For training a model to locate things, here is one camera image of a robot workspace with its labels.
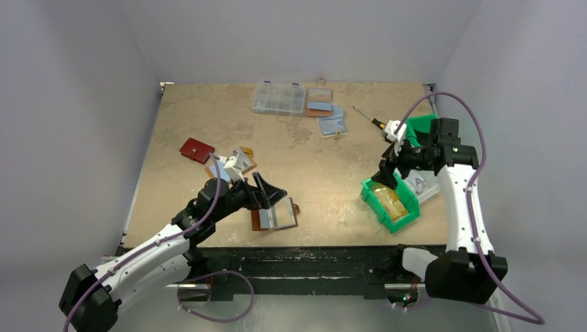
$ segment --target screwdriver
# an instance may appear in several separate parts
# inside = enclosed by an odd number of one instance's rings
[[[359,113],[363,114],[367,119],[371,120],[371,123],[376,125],[377,128],[379,128],[380,130],[384,130],[385,129],[385,123],[379,121],[376,118],[371,118],[370,116],[368,116],[367,114],[365,114],[360,108],[353,106],[353,109],[356,109],[357,111],[359,111]]]

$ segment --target white wall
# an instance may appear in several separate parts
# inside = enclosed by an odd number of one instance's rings
[[[120,0],[160,81],[435,82],[480,0]]]
[[[159,104],[114,0],[0,3],[3,331],[59,331],[69,273],[112,254]]]
[[[544,314],[546,326],[585,331],[587,317],[587,2],[483,1],[437,90],[470,103],[487,140],[480,195],[505,283]],[[466,112],[440,98],[439,112]]]

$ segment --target plastic compartment case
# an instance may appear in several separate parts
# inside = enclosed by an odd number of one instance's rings
[[[412,146],[421,146],[417,141],[414,130],[420,131],[422,133],[430,133],[430,122],[434,119],[436,119],[436,115],[434,114],[407,119],[406,124],[408,128],[406,131],[406,137]],[[397,232],[405,225],[408,225],[410,222],[417,219],[420,216],[419,205],[440,191],[438,180],[434,176],[433,172],[418,172],[420,175],[422,175],[427,183],[426,187],[424,187],[424,191],[421,194],[414,193],[398,174],[393,174],[397,180],[397,188],[395,193],[408,211],[407,215],[397,219],[396,221],[391,220],[389,214],[385,211],[379,200],[377,200],[377,197],[375,197],[373,192],[371,192],[371,187],[374,186],[376,182],[372,181],[371,178],[368,178],[362,182],[363,189],[361,190],[361,197],[367,204],[369,204],[373,212],[375,212],[377,215],[377,220],[379,220],[379,222],[382,223],[391,233]]]
[[[257,83],[253,96],[256,113],[279,116],[303,116],[306,88],[298,83]]]

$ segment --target transparent storage box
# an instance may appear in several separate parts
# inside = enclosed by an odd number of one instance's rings
[[[279,116],[303,116],[306,88],[298,83],[257,83],[253,96],[253,110],[256,113]]]

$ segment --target wire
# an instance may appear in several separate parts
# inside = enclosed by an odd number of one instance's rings
[[[187,306],[183,305],[183,302],[181,302],[181,298],[179,296],[179,289],[177,291],[177,302],[179,303],[179,308],[182,308],[186,313],[191,313],[194,316],[203,318],[205,320],[209,320],[211,322],[214,323],[231,323],[231,322],[236,322],[237,320],[243,318],[244,316],[246,316],[247,313],[249,313],[249,311],[251,311],[251,308],[253,308],[253,302],[255,299],[255,292],[253,290],[253,285],[251,284],[251,281],[248,280],[244,275],[236,272],[236,271],[231,271],[231,270],[222,270],[222,271],[217,271],[217,272],[213,272],[213,273],[208,273],[207,275],[202,275],[200,277],[197,278],[193,278],[193,279],[188,279],[188,280],[184,280],[183,282],[185,283],[189,283],[189,282],[196,282],[198,280],[202,280],[205,279],[207,277],[213,277],[215,275],[223,275],[223,274],[229,274],[229,275],[236,275],[238,277],[241,277],[244,282],[246,282],[246,285],[249,286],[249,289],[251,290],[251,301],[249,301],[249,305],[246,307],[246,309],[244,309],[244,311],[233,318],[213,318],[213,317],[209,317],[206,315],[202,315],[201,313],[197,313],[195,311],[193,311],[192,309],[188,308]]]
[[[214,156],[214,154],[210,154],[210,157],[212,157],[212,162],[214,163],[214,167],[216,169],[216,174],[220,174],[220,167],[218,166],[216,156]],[[158,243],[153,242],[153,243],[150,243],[150,244],[142,247],[141,249],[138,249],[136,252],[133,252],[132,254],[130,254],[127,258],[122,260],[120,263],[116,264],[108,273],[105,273],[102,277],[100,277],[100,279],[96,280],[96,282],[94,282],[90,286],[90,288],[88,288],[85,291],[85,293],[80,297],[80,299],[73,305],[73,307],[69,311],[69,314],[67,315],[67,318],[65,319],[65,324],[63,326],[63,332],[68,331],[69,324],[71,323],[73,316],[78,311],[78,309],[80,308],[82,303],[84,303],[86,298],[88,298],[88,296],[90,294],[92,294],[93,290],[96,289],[99,285],[101,285],[104,281],[106,281],[108,278],[115,275],[116,271],[120,270],[123,266],[127,265],[129,262],[131,262],[133,259],[137,258],[137,256],[143,254],[147,250],[149,250],[153,247],[159,246],[161,243],[165,243],[167,241],[170,241],[170,240],[173,240],[177,237],[185,235],[189,232],[192,232],[195,228],[198,228],[204,221],[206,221],[206,219],[208,219],[208,217],[212,214],[212,211],[214,210],[214,208],[216,207],[216,203],[218,202],[218,198],[220,197],[220,183],[221,183],[221,181],[216,181],[216,193],[214,195],[214,199],[212,200],[212,204],[210,205],[210,208],[208,209],[208,211],[206,211],[204,216],[200,220],[198,220],[198,222],[191,225],[189,228],[187,228],[186,230],[184,230],[182,232],[177,232],[176,234],[162,238],[160,241],[158,241]]]
[[[475,219],[475,212],[473,209],[473,184],[475,183],[475,180],[477,180],[477,178],[479,177],[479,174],[483,170],[483,167],[485,167],[485,161],[487,160],[487,148],[485,147],[485,137],[483,136],[483,132],[481,131],[481,126],[479,124],[477,117],[475,116],[475,114],[473,114],[471,107],[469,107],[469,105],[467,105],[467,103],[464,102],[464,100],[459,98],[457,95],[454,95],[453,93],[444,92],[444,91],[436,91],[436,92],[428,93],[424,97],[421,97],[418,101],[416,101],[414,103],[414,105],[412,105],[412,107],[410,107],[410,109],[408,110],[408,113],[406,113],[406,115],[404,115],[404,118],[401,119],[399,126],[395,129],[394,134],[397,135],[399,128],[401,128],[401,126],[406,122],[406,119],[408,118],[408,116],[410,116],[410,114],[412,112],[414,112],[414,109],[416,109],[416,107],[421,102],[423,102],[424,100],[426,100],[430,97],[433,97],[435,95],[446,95],[446,96],[449,96],[449,97],[453,98],[454,100],[458,101],[464,107],[464,109],[467,110],[467,112],[471,116],[471,119],[473,120],[473,123],[475,124],[475,128],[477,129],[477,134],[479,135],[479,140],[481,141],[481,154],[482,154],[481,162],[479,163],[479,167],[477,167],[477,170],[475,171],[475,173],[473,173],[473,176],[471,176],[471,179],[469,179],[469,182],[467,185],[467,209],[469,212],[469,219],[471,222],[471,230],[473,231],[475,248],[477,249],[477,253],[479,254],[479,258],[481,259],[481,263],[483,264],[483,267],[485,267],[487,274],[489,275],[489,277],[491,277],[491,280],[493,280],[493,282],[497,285],[497,287],[499,287],[499,289],[501,289],[502,292],[504,292],[514,303],[518,304],[518,306],[520,306],[522,309],[524,309],[524,311],[526,311],[530,315],[534,316],[534,318],[518,315],[516,313],[511,313],[509,311],[504,311],[501,309],[496,309],[496,308],[493,308],[488,305],[476,305],[476,306],[483,308],[485,310],[495,312],[495,313],[500,313],[502,315],[506,315],[506,316],[509,316],[512,318],[523,320],[525,322],[543,325],[545,323],[544,318],[538,312],[536,312],[534,309],[530,308],[529,305],[524,303],[524,301],[517,298],[517,296],[515,296],[499,280],[497,275],[491,269],[491,266],[489,266],[489,262],[487,261],[487,258],[485,258],[485,255],[483,254],[483,250],[481,248],[481,242],[480,242],[480,238],[479,238],[479,230],[477,229],[477,221]]]

